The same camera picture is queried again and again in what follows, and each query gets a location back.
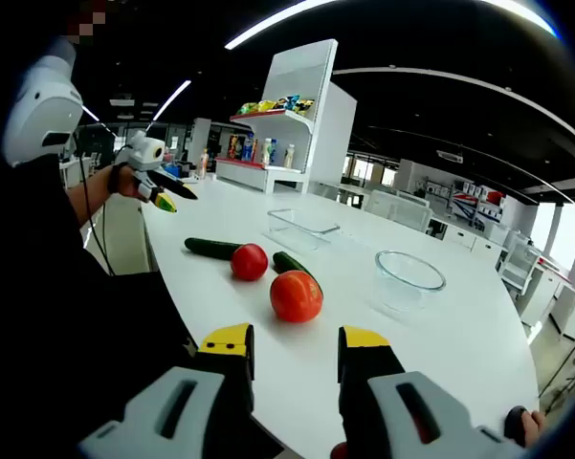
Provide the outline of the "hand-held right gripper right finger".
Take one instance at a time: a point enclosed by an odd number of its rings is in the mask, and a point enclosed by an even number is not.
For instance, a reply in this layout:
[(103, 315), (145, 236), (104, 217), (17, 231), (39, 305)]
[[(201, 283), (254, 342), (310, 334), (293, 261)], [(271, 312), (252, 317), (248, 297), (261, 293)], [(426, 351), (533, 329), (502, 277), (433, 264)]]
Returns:
[(344, 325), (338, 334), (339, 412), (348, 458), (519, 458), (521, 406), (508, 436), (474, 426), (468, 409), (424, 374), (408, 372), (387, 339)]

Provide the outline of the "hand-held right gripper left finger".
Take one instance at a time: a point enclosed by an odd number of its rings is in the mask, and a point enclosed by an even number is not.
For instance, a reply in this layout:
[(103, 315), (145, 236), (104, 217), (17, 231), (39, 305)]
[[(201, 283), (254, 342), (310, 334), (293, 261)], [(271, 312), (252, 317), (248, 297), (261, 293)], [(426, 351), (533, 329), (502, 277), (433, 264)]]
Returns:
[(254, 327), (206, 336), (190, 367), (173, 367), (81, 441), (85, 458), (236, 458), (254, 409)]

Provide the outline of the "person's left hand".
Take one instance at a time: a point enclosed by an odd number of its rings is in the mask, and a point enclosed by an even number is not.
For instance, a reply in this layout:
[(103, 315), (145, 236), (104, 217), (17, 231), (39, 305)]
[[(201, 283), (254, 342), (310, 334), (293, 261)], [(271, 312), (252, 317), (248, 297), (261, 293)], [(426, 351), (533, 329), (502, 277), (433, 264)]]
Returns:
[(126, 163), (114, 164), (109, 173), (108, 192), (119, 193), (121, 196), (135, 198), (146, 203), (147, 201), (138, 193), (138, 179), (134, 172), (135, 170)]

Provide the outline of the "person's right hand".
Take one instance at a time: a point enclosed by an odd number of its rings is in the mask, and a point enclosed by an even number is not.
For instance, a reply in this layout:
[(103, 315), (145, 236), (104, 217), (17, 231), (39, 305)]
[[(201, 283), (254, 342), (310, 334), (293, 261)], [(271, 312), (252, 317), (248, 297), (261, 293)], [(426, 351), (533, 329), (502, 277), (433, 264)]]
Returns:
[(546, 417), (537, 410), (525, 410), (521, 413), (521, 422), (524, 432), (524, 446), (531, 448), (541, 438), (545, 430)]

